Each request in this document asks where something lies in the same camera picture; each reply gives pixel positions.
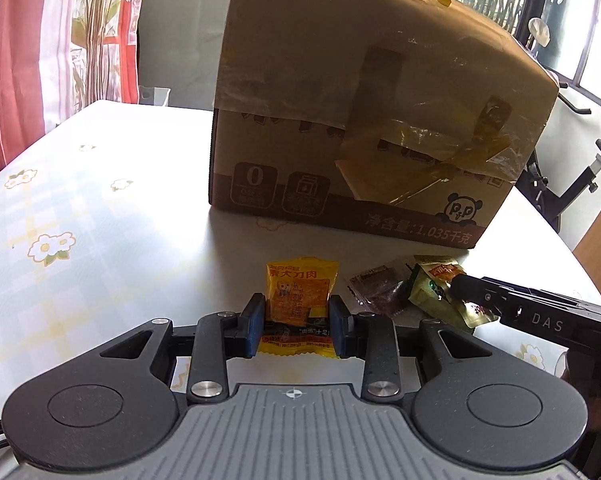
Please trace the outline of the white bin on floor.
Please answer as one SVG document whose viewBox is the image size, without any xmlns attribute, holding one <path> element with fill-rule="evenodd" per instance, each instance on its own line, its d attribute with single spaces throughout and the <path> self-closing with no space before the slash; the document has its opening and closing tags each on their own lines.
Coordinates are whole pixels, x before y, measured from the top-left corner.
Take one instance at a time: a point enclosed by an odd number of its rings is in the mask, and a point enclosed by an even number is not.
<svg viewBox="0 0 601 480">
<path fill-rule="evenodd" d="M 171 88 L 139 87 L 139 103 L 141 105 L 168 106 Z"/>
</svg>

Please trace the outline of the black exercise bike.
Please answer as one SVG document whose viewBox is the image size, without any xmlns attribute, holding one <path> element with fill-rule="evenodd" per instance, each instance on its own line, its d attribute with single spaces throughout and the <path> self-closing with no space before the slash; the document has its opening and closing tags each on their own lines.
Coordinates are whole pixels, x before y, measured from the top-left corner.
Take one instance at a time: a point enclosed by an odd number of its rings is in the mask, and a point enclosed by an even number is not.
<svg viewBox="0 0 601 480">
<path fill-rule="evenodd" d="M 601 188 L 601 99 L 566 80 L 517 189 L 555 232 L 574 203 Z"/>
</svg>

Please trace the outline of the gold green snack packet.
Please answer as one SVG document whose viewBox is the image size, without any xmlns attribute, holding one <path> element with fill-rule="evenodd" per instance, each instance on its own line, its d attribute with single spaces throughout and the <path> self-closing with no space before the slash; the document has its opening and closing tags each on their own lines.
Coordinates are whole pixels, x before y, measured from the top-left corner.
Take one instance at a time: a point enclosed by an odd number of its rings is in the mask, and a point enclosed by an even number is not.
<svg viewBox="0 0 601 480">
<path fill-rule="evenodd" d="M 409 301 L 415 307 L 431 318 L 470 334 L 476 327 L 498 320 L 488 309 L 453 297 L 451 281 L 465 274 L 456 259 L 432 255 L 417 255 L 413 259 Z"/>
</svg>

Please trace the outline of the dark brown clear snack packet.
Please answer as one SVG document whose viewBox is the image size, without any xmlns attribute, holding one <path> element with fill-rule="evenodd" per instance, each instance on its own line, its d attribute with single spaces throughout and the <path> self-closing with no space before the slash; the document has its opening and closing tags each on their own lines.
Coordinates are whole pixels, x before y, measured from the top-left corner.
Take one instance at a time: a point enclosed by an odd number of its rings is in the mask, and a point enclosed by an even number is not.
<svg viewBox="0 0 601 480">
<path fill-rule="evenodd" d="M 399 260 L 354 275 L 348 288 L 365 309 L 390 318 L 410 304 L 412 267 Z"/>
</svg>

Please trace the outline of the yellow orange snack packet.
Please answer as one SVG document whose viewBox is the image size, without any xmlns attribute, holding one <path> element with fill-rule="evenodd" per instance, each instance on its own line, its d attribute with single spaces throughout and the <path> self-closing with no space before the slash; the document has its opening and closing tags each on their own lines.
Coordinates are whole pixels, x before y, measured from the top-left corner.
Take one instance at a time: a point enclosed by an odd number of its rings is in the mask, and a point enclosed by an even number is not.
<svg viewBox="0 0 601 480">
<path fill-rule="evenodd" d="M 328 302 L 339 270 L 337 261 L 314 257 L 267 264 L 267 306 L 260 352 L 335 358 Z"/>
</svg>

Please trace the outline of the red printed curtain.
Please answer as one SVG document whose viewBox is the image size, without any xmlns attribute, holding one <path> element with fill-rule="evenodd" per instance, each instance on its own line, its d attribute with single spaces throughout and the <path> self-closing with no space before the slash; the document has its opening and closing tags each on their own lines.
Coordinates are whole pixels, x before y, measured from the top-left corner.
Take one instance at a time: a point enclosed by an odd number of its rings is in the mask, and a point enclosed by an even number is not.
<svg viewBox="0 0 601 480">
<path fill-rule="evenodd" d="M 90 104 L 138 103 L 142 0 L 0 0 L 0 171 Z"/>
</svg>

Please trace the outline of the brown cardboard box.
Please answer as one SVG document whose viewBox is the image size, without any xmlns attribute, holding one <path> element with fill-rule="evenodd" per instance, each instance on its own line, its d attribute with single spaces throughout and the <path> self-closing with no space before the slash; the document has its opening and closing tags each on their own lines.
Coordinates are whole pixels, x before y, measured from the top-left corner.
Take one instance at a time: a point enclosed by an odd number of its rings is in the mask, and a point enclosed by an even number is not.
<svg viewBox="0 0 601 480">
<path fill-rule="evenodd" d="M 509 32 L 457 0 L 230 0 L 209 200 L 469 249 L 557 96 Z"/>
</svg>

